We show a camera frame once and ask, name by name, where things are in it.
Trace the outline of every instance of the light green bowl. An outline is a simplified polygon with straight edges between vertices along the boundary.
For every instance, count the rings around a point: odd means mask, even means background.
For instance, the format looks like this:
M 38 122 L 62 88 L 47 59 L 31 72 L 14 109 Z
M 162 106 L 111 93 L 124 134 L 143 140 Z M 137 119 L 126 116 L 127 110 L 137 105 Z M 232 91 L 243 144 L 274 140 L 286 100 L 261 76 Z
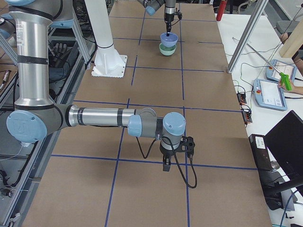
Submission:
M 176 45 L 172 47 L 166 47 L 163 44 L 159 44 L 160 52 L 165 56 L 171 56 L 175 52 L 176 48 Z

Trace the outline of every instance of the blue joint cap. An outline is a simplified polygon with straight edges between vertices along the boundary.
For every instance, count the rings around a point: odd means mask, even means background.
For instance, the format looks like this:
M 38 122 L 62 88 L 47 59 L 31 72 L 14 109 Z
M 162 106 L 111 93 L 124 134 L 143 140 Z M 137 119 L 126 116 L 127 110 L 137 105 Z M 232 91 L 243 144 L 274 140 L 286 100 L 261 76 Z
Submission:
M 142 134 L 142 120 L 139 115 L 132 115 L 128 119 L 127 132 L 130 136 L 140 137 Z
M 25 6 L 33 3 L 35 0 L 5 0 L 8 4 L 12 6 Z
M 53 21 L 50 27 L 54 28 L 72 28 L 74 23 L 73 19 L 70 20 L 62 20 L 62 21 Z
M 44 122 L 35 114 L 16 110 L 6 120 L 10 134 L 17 140 L 26 143 L 35 143 L 47 136 Z
M 10 33 L 8 33 L 7 31 L 5 31 L 1 28 L 0 28 L 0 33 L 5 39 L 8 39 L 10 37 Z
M 152 16 L 152 15 L 154 15 L 155 13 L 156 13 L 156 11 L 155 11 L 155 9 L 153 8 L 153 7 L 151 7 L 151 6 L 147 6 L 146 8 L 145 8 L 145 11 L 148 13 L 148 15 L 150 15 L 150 16 Z
M 173 136 L 181 136 L 185 131 L 186 121 L 183 115 L 171 112 L 163 118 L 163 127 Z
M 14 19 L 9 13 L 4 13 L 4 14 L 1 15 L 1 17 L 3 19 L 6 19 L 6 20 L 12 20 L 12 19 Z

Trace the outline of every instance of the hand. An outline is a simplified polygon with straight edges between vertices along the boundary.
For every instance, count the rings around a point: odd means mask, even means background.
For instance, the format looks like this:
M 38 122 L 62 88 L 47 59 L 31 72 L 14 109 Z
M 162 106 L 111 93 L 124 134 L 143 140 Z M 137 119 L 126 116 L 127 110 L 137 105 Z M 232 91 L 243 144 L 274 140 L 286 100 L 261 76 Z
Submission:
M 293 82 L 292 82 L 291 80 L 289 80 L 289 82 L 290 82 L 290 86 L 292 87 L 292 90 L 291 90 L 291 91 L 293 91 L 294 88 L 295 88 L 295 85 L 293 84 Z M 279 87 L 281 87 L 281 88 L 283 88 L 284 90 L 288 91 L 288 90 L 286 89 L 286 87 L 285 87 L 285 84 L 281 85 L 281 80 L 279 81 Z

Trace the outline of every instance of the grid of blue tape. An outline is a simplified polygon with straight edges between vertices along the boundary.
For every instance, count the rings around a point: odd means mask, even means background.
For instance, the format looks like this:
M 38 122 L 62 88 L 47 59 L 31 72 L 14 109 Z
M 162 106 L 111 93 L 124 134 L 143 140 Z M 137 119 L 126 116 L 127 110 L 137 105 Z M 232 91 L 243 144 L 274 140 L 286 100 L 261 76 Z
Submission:
M 146 18 L 145 17 L 145 12 L 143 17 L 133 17 L 137 19 L 142 19 L 142 27 L 141 27 L 141 32 L 140 32 L 140 38 L 139 39 L 133 39 L 133 38 L 114 38 L 114 39 L 129 39 L 129 40 L 138 40 L 138 45 L 140 45 L 141 41 L 159 41 L 159 40 L 152 40 L 152 39 L 142 39 L 142 32 L 143 32 L 143 27 L 144 27 L 144 21 L 146 19 L 160 19 L 160 18 Z M 188 21 L 204 21 L 204 22 L 216 22 L 212 20 L 188 20 Z M 138 60 L 138 55 L 136 56 L 135 59 L 135 64 L 134 66 L 127 66 L 127 68 L 133 68 L 133 76 L 132 76 L 132 82 L 131 85 L 134 83 L 134 77 L 135 77 L 135 70 L 137 68 L 143 68 L 143 69 L 159 69 L 159 70 L 180 70 L 182 73 L 182 98 L 183 100 L 185 99 L 185 92 L 184 92 L 184 78 L 183 78 L 183 72 L 184 71 L 212 71 L 212 72 L 223 72 L 222 70 L 187 70 L 183 69 L 183 55 L 182 55 L 182 35 L 181 35 L 181 21 L 179 23 L 180 26 L 180 51 L 181 51 L 181 68 L 180 69 L 166 69 L 166 68 L 153 68 L 153 67 L 138 67 L 137 66 L 137 60 Z M 222 43 L 212 43 L 212 42 L 199 42 L 199 43 L 206 43 L 206 44 L 222 44 Z M 161 106 L 161 105 L 143 105 L 143 104 L 131 104 L 130 99 L 128 99 L 127 103 L 113 103 L 113 102 L 98 102 L 98 101 L 86 101 L 86 100 L 75 100 L 75 102 L 84 102 L 84 103 L 98 103 L 98 104 L 112 104 L 112 105 L 126 105 L 128 108 L 130 105 L 132 106 L 148 106 L 148 107 L 160 107 L 160 108 L 177 108 L 177 109 L 182 109 L 183 110 L 183 115 L 185 117 L 185 110 L 205 110 L 205 111 L 222 111 L 222 112 L 235 112 L 235 113 L 240 113 L 239 111 L 234 111 L 234 110 L 221 110 L 221 109 L 207 109 L 207 108 L 194 108 L 194 107 L 185 107 L 185 106 Z M 115 181 L 116 181 L 116 174 L 118 170 L 118 164 L 119 162 L 136 162 L 136 163 L 150 163 L 150 164 L 159 164 L 162 165 L 162 162 L 157 162 L 157 161 L 148 161 L 148 160 L 133 160 L 133 159 L 121 159 L 120 158 L 120 152 L 121 152 L 121 146 L 122 146 L 122 141 L 123 141 L 123 136 L 124 136 L 125 129 L 122 129 L 121 133 L 121 139 L 120 139 L 120 144 L 119 144 L 119 150 L 117 154 L 117 158 L 106 158 L 106 157 L 86 157 L 86 156 L 73 156 L 73 155 L 52 155 L 53 157 L 70 157 L 70 158 L 86 158 L 86 159 L 99 159 L 99 160 L 107 160 L 107 161 L 116 161 L 116 166 L 115 166 L 115 171 L 114 171 L 114 177 L 112 181 L 112 186 L 111 186 L 111 192 L 110 192 L 110 198 L 108 202 L 108 207 L 107 207 L 107 215 L 106 215 L 106 220 L 104 223 L 104 227 L 107 227 L 108 224 L 108 219 L 110 215 L 110 208 L 111 208 L 111 201 L 113 198 L 114 194 L 114 187 L 115 187 Z M 187 157 L 185 154 L 185 163 L 181 163 L 182 166 L 185 166 L 185 171 L 186 171 L 186 179 L 188 180 L 188 166 L 189 164 L 187 163 Z M 209 167 L 209 168 L 225 168 L 225 169 L 241 169 L 241 170 L 257 170 L 256 168 L 246 168 L 246 167 L 235 167 L 235 166 L 214 166 L 214 165 L 199 165 L 199 164 L 194 164 L 196 167 Z M 189 190 L 188 187 L 186 187 L 186 198 L 187 198 L 187 227 L 190 227 L 190 205 L 189 205 Z

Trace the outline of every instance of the white pillar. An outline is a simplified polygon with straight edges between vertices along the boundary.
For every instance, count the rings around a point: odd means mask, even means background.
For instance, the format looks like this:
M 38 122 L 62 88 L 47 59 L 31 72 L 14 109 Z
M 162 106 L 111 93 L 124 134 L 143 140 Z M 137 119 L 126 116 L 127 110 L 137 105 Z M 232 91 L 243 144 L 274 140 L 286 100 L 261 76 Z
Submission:
M 98 45 L 92 76 L 123 77 L 127 56 L 114 47 L 105 0 L 85 0 Z

